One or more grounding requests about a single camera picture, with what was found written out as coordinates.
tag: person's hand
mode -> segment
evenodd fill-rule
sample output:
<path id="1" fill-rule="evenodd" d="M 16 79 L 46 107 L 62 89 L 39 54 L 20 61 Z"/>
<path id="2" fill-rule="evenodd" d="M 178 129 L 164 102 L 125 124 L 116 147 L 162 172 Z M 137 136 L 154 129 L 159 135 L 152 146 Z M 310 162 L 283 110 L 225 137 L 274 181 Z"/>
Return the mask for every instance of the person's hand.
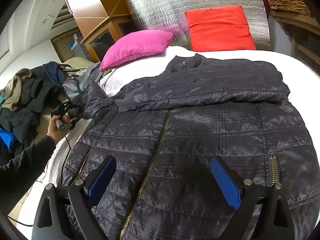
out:
<path id="1" fill-rule="evenodd" d="M 64 120 L 66 120 L 66 123 L 68 125 L 68 129 L 65 131 L 59 131 L 56 126 L 56 120 L 60 119 L 60 115 L 54 115 L 49 122 L 47 135 L 49 135 L 52 138 L 52 140 L 54 141 L 54 143 L 56 145 L 63 137 L 65 137 L 68 134 L 69 129 L 70 129 L 69 116 L 65 115 L 63 118 L 64 118 Z"/>

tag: blue gripper pad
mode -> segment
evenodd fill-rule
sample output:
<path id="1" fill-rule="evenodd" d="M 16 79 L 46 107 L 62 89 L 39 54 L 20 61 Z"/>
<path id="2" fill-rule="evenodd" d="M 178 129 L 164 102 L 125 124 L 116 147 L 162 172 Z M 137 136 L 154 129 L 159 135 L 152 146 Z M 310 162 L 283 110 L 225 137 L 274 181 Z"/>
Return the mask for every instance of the blue gripper pad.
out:
<path id="1" fill-rule="evenodd" d="M 113 156 L 107 156 L 101 164 L 101 167 L 97 169 L 97 174 L 95 174 L 96 178 L 90 185 L 87 193 L 89 207 L 99 204 L 100 199 L 116 172 L 116 166 L 116 159 Z"/>
<path id="2" fill-rule="evenodd" d="M 216 157 L 211 159 L 210 169 L 228 204 L 238 210 L 241 205 L 240 190 Z"/>

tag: jacket zipper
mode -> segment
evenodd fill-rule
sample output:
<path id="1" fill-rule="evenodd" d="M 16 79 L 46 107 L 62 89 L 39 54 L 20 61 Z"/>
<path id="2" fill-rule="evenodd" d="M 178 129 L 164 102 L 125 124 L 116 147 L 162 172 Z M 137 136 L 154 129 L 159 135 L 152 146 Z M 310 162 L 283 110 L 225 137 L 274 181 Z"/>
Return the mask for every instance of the jacket zipper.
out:
<path id="1" fill-rule="evenodd" d="M 142 195 L 143 188 L 144 188 L 144 186 L 145 186 L 145 184 L 146 184 L 146 182 L 147 182 L 147 179 L 148 179 L 148 177 L 149 177 L 149 174 L 150 174 L 150 171 L 151 171 L 151 169 L 152 169 L 153 163 L 154 163 L 154 161 L 155 161 L 155 159 L 156 159 L 156 157 L 157 157 L 157 155 L 158 155 L 158 153 L 159 153 L 159 150 L 160 150 L 160 148 L 161 148 L 161 146 L 162 146 L 162 143 L 163 143 L 163 140 L 164 140 L 164 135 L 165 135 L 165 132 L 166 132 L 166 130 L 167 130 L 169 118 L 170 118 L 170 116 L 171 116 L 171 112 L 172 112 L 172 110 L 169 110 L 169 112 L 168 112 L 168 114 L 167 114 L 167 116 L 166 116 L 166 118 L 165 118 L 165 120 L 164 120 L 164 127 L 163 127 L 162 132 L 161 132 L 161 135 L 160 135 L 159 144 L 157 145 L 156 150 L 155 150 L 155 152 L 154 152 L 154 154 L 153 154 L 153 156 L 152 156 L 152 159 L 151 159 L 150 164 L 149 164 L 149 166 L 148 166 L 147 172 L 146 172 L 146 174 L 145 174 L 145 176 L 144 176 L 144 178 L 143 178 L 142 184 L 141 184 L 141 186 L 140 186 L 140 188 L 139 188 L 139 191 L 138 191 L 136 200 L 135 200 L 135 202 L 134 202 L 134 204 L 133 204 L 133 206 L 132 206 L 129 214 L 127 215 L 127 217 L 126 217 L 126 219 L 125 219 L 125 221 L 124 221 L 124 224 L 123 224 L 122 229 L 121 229 L 121 232 L 120 232 L 120 238 L 119 238 L 120 240 L 123 239 L 125 230 L 127 229 L 128 225 L 129 225 L 129 222 L 130 222 L 130 219 L 131 219 L 131 217 L 132 217 L 132 215 L 133 215 L 133 212 L 134 212 L 134 210 L 136 209 L 136 207 L 137 207 L 137 205 L 138 205 L 138 202 L 139 202 L 139 200 L 140 200 L 140 197 L 141 197 L 141 195 Z"/>
<path id="2" fill-rule="evenodd" d="M 271 163 L 271 176 L 272 176 L 272 185 L 280 182 L 279 178 L 279 168 L 277 163 L 277 158 L 275 155 L 271 155 L 270 157 Z"/>
<path id="3" fill-rule="evenodd" d="M 88 151 L 87 155 L 84 158 L 84 161 L 83 161 L 83 163 L 82 163 L 82 165 L 80 167 L 80 170 L 78 171 L 78 174 L 77 174 L 76 178 L 73 180 L 73 182 L 71 184 L 73 184 L 77 179 L 79 179 L 79 177 L 80 177 L 80 175 L 81 175 L 81 173 L 83 171 L 83 168 L 84 168 L 85 164 L 87 163 L 87 160 L 88 160 L 92 150 L 93 150 L 93 148 L 91 147 L 90 150 Z"/>
<path id="4" fill-rule="evenodd" d="M 185 67 L 186 66 L 186 62 L 184 61 L 183 63 L 182 63 L 182 67 L 181 67 L 181 70 L 183 70 L 183 67 Z"/>

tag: white bedsheet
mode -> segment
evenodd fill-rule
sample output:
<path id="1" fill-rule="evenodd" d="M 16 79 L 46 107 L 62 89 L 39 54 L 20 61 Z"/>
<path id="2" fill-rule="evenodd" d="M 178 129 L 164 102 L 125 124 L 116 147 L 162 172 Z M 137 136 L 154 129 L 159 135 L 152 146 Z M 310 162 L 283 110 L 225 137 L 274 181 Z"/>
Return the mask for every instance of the white bedsheet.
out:
<path id="1" fill-rule="evenodd" d="M 73 149 L 73 147 L 76 145 L 77 141 L 80 139 L 81 135 L 90 122 L 91 119 L 80 119 L 76 123 L 75 128 L 67 134 L 66 137 L 69 141 L 71 149 Z M 50 160 L 47 163 L 47 166 L 44 169 L 44 172 L 39 177 L 44 185 L 52 183 L 57 186 L 59 178 L 61 176 L 63 161 L 67 157 L 68 151 L 68 142 L 65 138 L 63 138 L 57 144 L 56 149 L 54 150 Z"/>
<path id="2" fill-rule="evenodd" d="M 318 140 L 320 136 L 320 117 L 318 116 L 320 102 L 314 99 L 315 93 L 320 91 L 320 77 L 308 66 L 292 57 L 272 51 L 238 50 L 202 52 L 199 54 L 207 58 L 246 58 L 252 61 L 266 61 L 272 63 L 277 70 L 282 73 L 283 81 L 287 84 L 291 91 L 289 95 L 289 101 L 300 112 L 313 140 L 318 160 L 320 159 L 320 140 Z M 137 78 L 152 77 L 161 74 L 165 70 L 168 63 L 175 56 L 192 57 L 194 55 L 195 52 L 189 51 L 183 47 L 168 47 L 166 51 L 161 54 L 142 58 L 117 68 L 115 71 L 108 74 L 108 77 L 106 77 L 105 80 L 101 80 L 100 86 L 106 92 L 107 96 L 111 97 L 118 93 L 124 85 Z M 77 132 L 74 140 L 70 139 L 72 142 L 71 147 L 73 147 L 78 141 L 83 133 L 83 130 L 79 130 L 79 132 Z M 56 157 L 53 157 L 51 168 L 49 168 L 52 169 L 52 172 L 50 175 L 47 174 L 44 176 L 44 178 L 42 178 L 44 184 L 40 182 L 36 182 L 34 184 L 30 194 L 21 208 L 18 217 L 20 222 L 33 224 L 36 209 L 38 207 L 44 186 L 50 182 L 56 185 L 58 182 L 63 162 L 62 160 L 64 160 L 64 156 L 66 156 L 68 152 L 68 146 L 65 146 L 65 143 L 66 142 L 62 142 L 61 144 L 64 144 L 64 147 L 62 147 L 60 150 L 56 150 L 63 151 L 63 153 L 57 153 Z M 17 228 L 25 235 L 27 239 L 31 239 L 31 228 L 26 228 L 22 225 L 17 225 Z"/>

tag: red pillow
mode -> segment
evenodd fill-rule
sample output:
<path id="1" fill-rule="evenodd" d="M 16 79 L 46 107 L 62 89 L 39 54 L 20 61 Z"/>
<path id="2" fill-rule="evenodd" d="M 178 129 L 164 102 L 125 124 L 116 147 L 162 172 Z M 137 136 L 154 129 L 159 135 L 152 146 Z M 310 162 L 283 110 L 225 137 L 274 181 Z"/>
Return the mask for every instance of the red pillow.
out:
<path id="1" fill-rule="evenodd" d="M 190 30 L 191 50 L 255 50 L 241 5 L 184 12 Z"/>

